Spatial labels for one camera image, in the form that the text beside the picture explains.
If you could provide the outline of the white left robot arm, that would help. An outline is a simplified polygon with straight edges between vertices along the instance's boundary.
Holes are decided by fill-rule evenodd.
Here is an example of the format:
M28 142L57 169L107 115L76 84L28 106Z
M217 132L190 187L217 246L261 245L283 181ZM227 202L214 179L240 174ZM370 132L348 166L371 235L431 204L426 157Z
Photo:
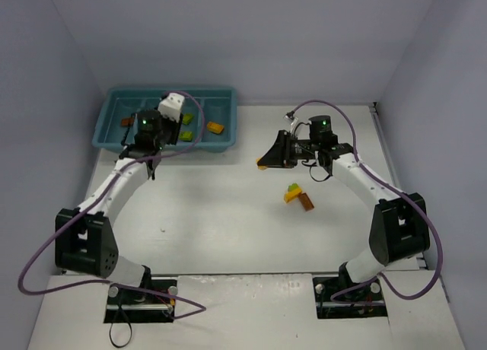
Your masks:
M119 254L113 223L134 192L155 178L163 148L177 143L180 119L156 109L136 114L134 141L124 144L110 175L79 206L63 208L56 216L58 268L121 285L151 287L151 270Z

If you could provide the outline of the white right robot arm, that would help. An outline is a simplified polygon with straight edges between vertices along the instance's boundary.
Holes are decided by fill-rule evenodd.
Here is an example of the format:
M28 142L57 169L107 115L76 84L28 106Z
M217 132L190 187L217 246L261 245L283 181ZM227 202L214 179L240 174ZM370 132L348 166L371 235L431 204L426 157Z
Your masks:
M315 160L329 176L347 186L372 213L368 243L355 258L339 267L341 288L372 279L388 265L413 257L430 248L428 225L398 189L382 186L361 168L349 143L340 143L332 131L331 117L309 118L309 138L280 130L272 147L257 161L260 168L293 168L299 161Z

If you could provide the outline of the small green lego brick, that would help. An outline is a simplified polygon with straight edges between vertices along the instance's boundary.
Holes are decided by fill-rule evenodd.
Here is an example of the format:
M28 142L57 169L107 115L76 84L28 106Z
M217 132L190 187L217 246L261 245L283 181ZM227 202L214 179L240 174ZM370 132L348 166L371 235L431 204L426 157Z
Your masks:
M292 183L291 185L288 186L288 191L292 192L294 190L300 189L299 185L297 183Z

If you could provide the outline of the orange lego brick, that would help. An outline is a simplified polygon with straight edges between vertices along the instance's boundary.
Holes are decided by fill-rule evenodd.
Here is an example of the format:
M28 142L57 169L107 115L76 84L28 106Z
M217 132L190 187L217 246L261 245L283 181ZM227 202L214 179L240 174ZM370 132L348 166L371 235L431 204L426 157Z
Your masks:
M216 135L220 135L224 131L224 126L216 122L208 122L206 128L210 133Z

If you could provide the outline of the yellow long lego brick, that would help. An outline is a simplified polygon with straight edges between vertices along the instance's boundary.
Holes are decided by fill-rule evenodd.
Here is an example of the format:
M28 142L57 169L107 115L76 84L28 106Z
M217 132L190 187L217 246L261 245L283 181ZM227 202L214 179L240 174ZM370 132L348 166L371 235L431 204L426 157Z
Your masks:
M296 189L287 191L285 193L285 195L284 195L284 201L285 201L285 203L288 204L289 202L291 202L294 199L298 198L300 194L302 194L302 189L301 188L296 188Z

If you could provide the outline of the green square lego brick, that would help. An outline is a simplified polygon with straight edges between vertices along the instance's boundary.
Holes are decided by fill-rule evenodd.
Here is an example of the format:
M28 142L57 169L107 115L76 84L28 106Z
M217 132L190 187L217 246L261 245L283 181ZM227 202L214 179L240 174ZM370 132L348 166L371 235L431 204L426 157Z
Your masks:
M193 133L191 131L183 131L179 134L179 140L182 142L191 142L193 140Z

